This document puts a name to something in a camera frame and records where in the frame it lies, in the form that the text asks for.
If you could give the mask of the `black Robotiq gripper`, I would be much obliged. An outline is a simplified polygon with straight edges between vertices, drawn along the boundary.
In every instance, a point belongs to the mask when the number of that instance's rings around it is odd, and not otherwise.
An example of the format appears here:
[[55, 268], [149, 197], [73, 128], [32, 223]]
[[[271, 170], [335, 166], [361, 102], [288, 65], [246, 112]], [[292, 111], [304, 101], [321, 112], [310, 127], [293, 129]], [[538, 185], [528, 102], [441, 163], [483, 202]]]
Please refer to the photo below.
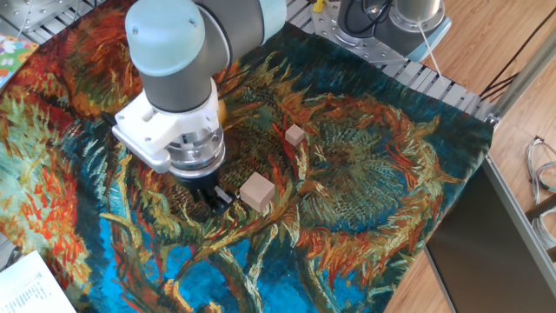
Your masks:
[[[217, 197], [225, 204], [232, 204], [236, 200], [233, 193], [224, 190], [220, 185], [220, 171], [214, 170], [211, 173], [196, 177], [196, 178], [183, 178], [182, 184], [190, 191], [197, 192], [198, 190], [215, 190]], [[214, 210], [213, 202], [215, 197], [210, 192], [199, 191], [198, 196], [200, 200], [206, 204], [210, 211]]]

